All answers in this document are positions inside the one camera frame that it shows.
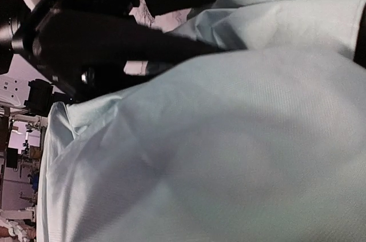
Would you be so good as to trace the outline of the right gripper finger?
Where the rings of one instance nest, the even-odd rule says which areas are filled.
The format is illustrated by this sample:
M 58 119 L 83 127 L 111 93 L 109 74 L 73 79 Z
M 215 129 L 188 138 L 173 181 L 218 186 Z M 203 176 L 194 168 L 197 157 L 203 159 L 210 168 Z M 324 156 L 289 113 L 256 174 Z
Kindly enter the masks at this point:
M 366 68 L 366 7 L 364 6 L 357 35 L 355 55 L 353 61 Z

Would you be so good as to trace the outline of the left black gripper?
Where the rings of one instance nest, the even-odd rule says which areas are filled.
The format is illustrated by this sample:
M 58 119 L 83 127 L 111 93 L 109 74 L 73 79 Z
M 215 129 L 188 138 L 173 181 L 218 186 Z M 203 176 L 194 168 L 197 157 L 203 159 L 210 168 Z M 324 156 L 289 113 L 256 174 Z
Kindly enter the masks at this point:
M 11 44 L 77 101 L 145 82 L 125 73 L 128 61 L 176 66 L 195 56 L 229 51 L 139 25 L 124 16 L 119 0 L 41 0 Z

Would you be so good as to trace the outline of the mint green folding umbrella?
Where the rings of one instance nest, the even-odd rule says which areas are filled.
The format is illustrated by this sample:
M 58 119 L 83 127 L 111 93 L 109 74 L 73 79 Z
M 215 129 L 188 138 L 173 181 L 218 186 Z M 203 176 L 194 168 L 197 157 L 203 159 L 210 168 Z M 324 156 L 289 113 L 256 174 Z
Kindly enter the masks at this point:
M 226 53 L 49 114 L 38 241 L 364 241 L 365 0 L 217 0 Z

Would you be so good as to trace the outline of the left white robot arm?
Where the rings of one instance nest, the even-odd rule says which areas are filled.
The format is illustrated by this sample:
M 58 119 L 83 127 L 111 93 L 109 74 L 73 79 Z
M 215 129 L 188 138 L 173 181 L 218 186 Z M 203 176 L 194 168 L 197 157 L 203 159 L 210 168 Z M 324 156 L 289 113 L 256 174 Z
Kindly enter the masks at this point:
M 215 0 L 145 0 L 152 16 Z M 1 73 L 13 55 L 76 101 L 143 84 L 152 75 L 126 74 L 129 61 L 174 67 L 198 55 L 222 52 L 202 41 L 138 24 L 137 0 L 1 0 Z

